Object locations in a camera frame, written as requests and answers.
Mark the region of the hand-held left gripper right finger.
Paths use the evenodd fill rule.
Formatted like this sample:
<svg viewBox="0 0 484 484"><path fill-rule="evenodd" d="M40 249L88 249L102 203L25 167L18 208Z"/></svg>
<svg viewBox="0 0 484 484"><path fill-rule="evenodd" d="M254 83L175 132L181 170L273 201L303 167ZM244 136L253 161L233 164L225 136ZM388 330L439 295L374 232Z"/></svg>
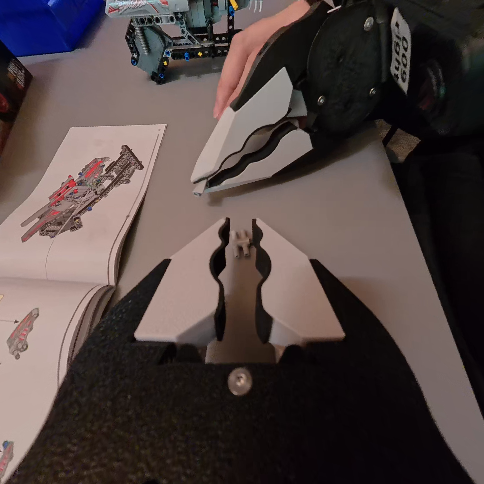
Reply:
<svg viewBox="0 0 484 484"><path fill-rule="evenodd" d="M345 332L309 257L259 218L252 220L257 336L280 361L287 347L336 342Z"/></svg>

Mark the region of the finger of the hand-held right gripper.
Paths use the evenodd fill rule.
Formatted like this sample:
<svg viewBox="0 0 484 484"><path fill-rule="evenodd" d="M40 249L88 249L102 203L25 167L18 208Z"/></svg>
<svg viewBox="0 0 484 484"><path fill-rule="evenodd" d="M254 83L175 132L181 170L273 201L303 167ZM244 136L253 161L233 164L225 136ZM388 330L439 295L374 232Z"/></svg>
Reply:
<svg viewBox="0 0 484 484"><path fill-rule="evenodd" d="M215 174L254 134L270 132L280 123L295 123L300 128L299 119L306 116L303 94L293 88L286 68L282 68L242 107L225 110L197 159L191 183Z"/></svg>
<svg viewBox="0 0 484 484"><path fill-rule="evenodd" d="M313 149L311 136L295 123L280 123L250 137L205 181L204 192L221 191L271 178Z"/></svg>

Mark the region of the white instruction booklet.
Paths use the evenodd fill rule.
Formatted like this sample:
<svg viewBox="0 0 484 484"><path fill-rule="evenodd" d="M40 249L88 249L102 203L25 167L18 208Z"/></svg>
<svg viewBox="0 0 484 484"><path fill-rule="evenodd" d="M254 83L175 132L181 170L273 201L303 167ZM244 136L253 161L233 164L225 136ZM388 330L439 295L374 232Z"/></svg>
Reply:
<svg viewBox="0 0 484 484"><path fill-rule="evenodd" d="M72 127L1 224L1 483L33 445L117 285L165 131Z"/></svg>

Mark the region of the grey connector brick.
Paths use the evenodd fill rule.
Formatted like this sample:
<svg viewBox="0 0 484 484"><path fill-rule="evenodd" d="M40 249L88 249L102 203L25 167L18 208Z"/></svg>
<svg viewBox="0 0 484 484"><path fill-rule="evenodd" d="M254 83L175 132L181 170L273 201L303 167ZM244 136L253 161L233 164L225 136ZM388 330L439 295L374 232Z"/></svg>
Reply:
<svg viewBox="0 0 484 484"><path fill-rule="evenodd" d="M251 256L252 239L250 234L245 230L231 230L230 233L231 247L236 259L249 258Z"/></svg>

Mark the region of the dark toy truck box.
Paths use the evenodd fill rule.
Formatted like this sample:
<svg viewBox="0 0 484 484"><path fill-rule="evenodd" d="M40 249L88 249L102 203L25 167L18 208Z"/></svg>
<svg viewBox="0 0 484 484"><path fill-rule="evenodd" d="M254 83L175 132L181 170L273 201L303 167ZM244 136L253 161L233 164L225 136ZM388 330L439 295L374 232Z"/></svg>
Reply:
<svg viewBox="0 0 484 484"><path fill-rule="evenodd" d="M32 74L1 42L1 154L32 79Z"/></svg>

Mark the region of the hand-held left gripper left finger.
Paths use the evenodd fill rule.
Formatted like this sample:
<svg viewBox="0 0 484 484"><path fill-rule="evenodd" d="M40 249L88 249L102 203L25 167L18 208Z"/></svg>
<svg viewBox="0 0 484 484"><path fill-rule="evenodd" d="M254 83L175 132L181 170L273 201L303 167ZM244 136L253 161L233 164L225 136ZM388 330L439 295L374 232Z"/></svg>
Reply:
<svg viewBox="0 0 484 484"><path fill-rule="evenodd" d="M177 358L205 364L226 326L224 286L230 219L217 220L163 261L166 269L134 332L134 344L174 345Z"/></svg>

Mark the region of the person's right hand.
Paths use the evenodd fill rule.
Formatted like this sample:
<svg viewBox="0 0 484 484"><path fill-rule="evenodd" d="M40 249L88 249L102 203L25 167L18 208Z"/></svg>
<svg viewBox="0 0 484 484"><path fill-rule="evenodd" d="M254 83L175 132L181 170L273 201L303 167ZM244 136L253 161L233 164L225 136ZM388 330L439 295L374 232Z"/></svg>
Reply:
<svg viewBox="0 0 484 484"><path fill-rule="evenodd" d="M295 1L275 15L263 18L237 33L231 42L217 87L213 116L219 120L239 95L258 52L269 38L307 13L315 1Z"/></svg>

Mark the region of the blue plastic bin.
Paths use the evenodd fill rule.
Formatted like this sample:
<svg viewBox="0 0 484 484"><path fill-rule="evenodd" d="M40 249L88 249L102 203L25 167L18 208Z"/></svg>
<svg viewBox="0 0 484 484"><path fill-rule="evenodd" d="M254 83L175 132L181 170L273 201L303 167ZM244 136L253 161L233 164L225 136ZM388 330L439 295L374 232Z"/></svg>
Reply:
<svg viewBox="0 0 484 484"><path fill-rule="evenodd" d="M1 41L16 57L74 50L105 1L1 1Z"/></svg>

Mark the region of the grey toy truck model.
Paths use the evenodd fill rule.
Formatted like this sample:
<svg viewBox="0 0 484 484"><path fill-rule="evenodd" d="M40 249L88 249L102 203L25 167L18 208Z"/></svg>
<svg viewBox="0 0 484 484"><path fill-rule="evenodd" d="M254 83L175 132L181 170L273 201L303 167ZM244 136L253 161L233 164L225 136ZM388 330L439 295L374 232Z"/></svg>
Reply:
<svg viewBox="0 0 484 484"><path fill-rule="evenodd" d="M131 65L157 85L166 82L171 60L226 57L235 13L261 13L263 1L106 1L110 18L127 18L125 42Z"/></svg>

